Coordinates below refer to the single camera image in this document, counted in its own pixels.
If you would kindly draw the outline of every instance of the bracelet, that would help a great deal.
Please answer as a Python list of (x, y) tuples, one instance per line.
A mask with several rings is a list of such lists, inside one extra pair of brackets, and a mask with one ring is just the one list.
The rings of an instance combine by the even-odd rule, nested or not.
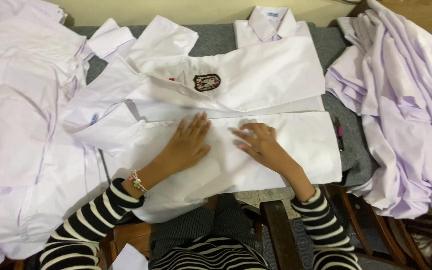
[(148, 192), (148, 190), (141, 184), (141, 179), (139, 179), (138, 172), (136, 170), (134, 170), (131, 175), (129, 175), (128, 180), (131, 181), (132, 185), (139, 189), (142, 193)]

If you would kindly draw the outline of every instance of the gray patterned pants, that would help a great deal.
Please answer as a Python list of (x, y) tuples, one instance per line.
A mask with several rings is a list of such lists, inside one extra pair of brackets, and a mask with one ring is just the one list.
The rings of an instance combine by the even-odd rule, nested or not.
[(225, 194), (219, 197), (215, 210), (201, 206), (177, 218), (157, 224), (149, 240), (149, 268), (172, 248), (207, 235), (229, 237), (255, 250), (260, 250), (261, 247), (243, 208), (232, 194)]

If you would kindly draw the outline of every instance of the tiled floor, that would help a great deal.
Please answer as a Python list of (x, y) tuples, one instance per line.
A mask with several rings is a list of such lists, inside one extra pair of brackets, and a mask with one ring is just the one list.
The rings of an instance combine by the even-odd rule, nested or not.
[(260, 202), (281, 200), (286, 208), (287, 217), (291, 220), (299, 218), (299, 214), (291, 208), (290, 201), (294, 198), (294, 192), (291, 187), (273, 188), (258, 191), (236, 192), (234, 197), (237, 200), (259, 208)]

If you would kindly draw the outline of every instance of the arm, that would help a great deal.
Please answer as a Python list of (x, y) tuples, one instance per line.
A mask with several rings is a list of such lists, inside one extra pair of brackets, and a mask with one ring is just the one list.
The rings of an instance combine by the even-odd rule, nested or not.
[[(206, 113), (196, 115), (186, 130), (183, 119), (163, 149), (138, 171), (141, 185), (150, 189), (167, 177), (196, 165), (210, 150), (204, 139), (211, 125)], [(143, 192), (129, 180), (115, 179), (106, 191), (72, 214), (50, 236), (40, 257), (42, 270), (93, 269), (99, 241), (129, 211), (144, 204)]]
[(249, 123), (241, 130), (250, 129), (257, 137), (233, 131), (248, 142), (237, 147), (257, 162), (282, 175), (294, 190), (291, 206), (301, 215), (306, 234), (314, 243), (315, 270), (360, 270), (354, 247), (345, 235), (326, 198), (314, 188), (303, 168), (278, 144), (276, 131), (262, 123)]

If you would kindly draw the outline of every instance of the striped sleeve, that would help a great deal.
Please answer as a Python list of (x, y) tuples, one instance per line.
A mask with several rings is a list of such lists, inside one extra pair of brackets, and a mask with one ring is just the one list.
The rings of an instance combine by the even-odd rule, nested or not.
[(361, 270), (350, 238), (319, 188), (307, 202), (292, 199), (291, 206), (301, 215), (306, 234), (314, 243), (314, 270)]
[(126, 212), (141, 207), (145, 201), (143, 196), (131, 197), (122, 181), (115, 179), (103, 194), (83, 205), (51, 234), (39, 259), (41, 270), (101, 270), (96, 266), (99, 240)]

